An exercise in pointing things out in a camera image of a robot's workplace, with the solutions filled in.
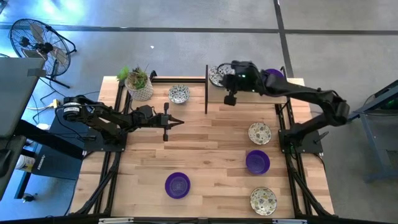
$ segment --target green plant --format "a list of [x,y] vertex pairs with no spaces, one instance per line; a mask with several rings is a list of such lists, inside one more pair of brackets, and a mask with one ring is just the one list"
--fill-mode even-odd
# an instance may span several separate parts
[[148,82],[146,72],[140,67],[136,67],[132,72],[130,72],[129,67],[125,66],[119,72],[116,79],[119,81],[127,79],[126,85],[133,90],[144,88]]

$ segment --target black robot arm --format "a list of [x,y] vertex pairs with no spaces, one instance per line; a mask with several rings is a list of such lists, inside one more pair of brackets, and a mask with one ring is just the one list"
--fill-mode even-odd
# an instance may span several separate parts
[[235,74],[225,75],[221,84],[229,91],[224,103],[235,105],[234,95],[238,91],[253,91],[267,96],[289,96],[319,105],[323,113],[305,123],[295,123],[284,131],[286,144],[301,145],[306,134],[328,125],[341,126],[347,122],[349,106],[335,91],[323,91],[289,83],[284,77],[259,71],[252,62],[232,61],[229,63]]
[[184,123],[167,114],[169,103],[164,104],[164,113],[154,113],[151,106],[145,105],[129,114],[122,114],[102,102],[92,101],[82,95],[66,97],[63,102],[63,118],[71,122],[84,123],[97,130],[101,133],[104,144],[116,144],[123,134],[133,132],[138,128],[163,128],[163,139],[167,141],[167,131]]

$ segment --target fan grille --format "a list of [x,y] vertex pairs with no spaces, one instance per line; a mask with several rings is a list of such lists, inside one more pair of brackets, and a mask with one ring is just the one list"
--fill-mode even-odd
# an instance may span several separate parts
[[[65,41],[58,34],[47,29],[47,26],[47,24],[33,19],[20,19],[12,25],[9,37],[14,51],[20,57],[25,57],[23,50],[35,50],[34,46],[40,44],[35,36],[41,36],[43,38],[44,42],[41,44],[48,42],[53,47],[64,52],[65,54],[57,54],[58,57],[64,58],[62,63],[60,63],[53,54],[47,53],[47,60],[44,64],[44,69],[46,69],[46,74],[48,76],[59,76],[64,74],[70,66],[70,51]],[[26,47],[21,45],[21,40],[24,37],[29,40],[29,45]]]

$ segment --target standing fan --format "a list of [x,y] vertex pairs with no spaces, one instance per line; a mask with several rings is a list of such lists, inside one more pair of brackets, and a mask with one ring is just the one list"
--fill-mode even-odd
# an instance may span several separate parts
[[[76,52],[74,43],[49,25],[33,19],[16,21],[11,27],[9,38],[18,56],[44,58],[47,76],[52,81],[55,81],[53,77],[62,75],[68,70],[70,54]],[[69,51],[64,40],[73,45],[72,51]]]

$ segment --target white plant pot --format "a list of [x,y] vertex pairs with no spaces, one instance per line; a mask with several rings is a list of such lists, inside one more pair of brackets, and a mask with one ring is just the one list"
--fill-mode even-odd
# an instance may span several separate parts
[[130,89],[129,86],[127,85],[127,79],[124,80],[124,85],[126,86],[133,100],[147,101],[151,98],[152,94],[154,94],[154,87],[152,86],[149,77],[147,85],[139,90]]

